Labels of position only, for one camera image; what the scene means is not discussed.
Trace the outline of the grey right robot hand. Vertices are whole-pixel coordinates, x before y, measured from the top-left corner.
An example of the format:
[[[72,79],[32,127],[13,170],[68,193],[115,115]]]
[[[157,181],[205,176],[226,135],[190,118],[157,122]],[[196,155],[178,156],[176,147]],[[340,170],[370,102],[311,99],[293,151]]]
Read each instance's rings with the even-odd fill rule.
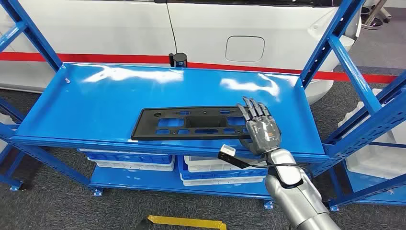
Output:
[[[281,131],[268,108],[253,98],[243,96],[247,108],[237,103],[244,119],[250,140],[240,139],[240,143],[253,155],[267,154],[280,148]]]

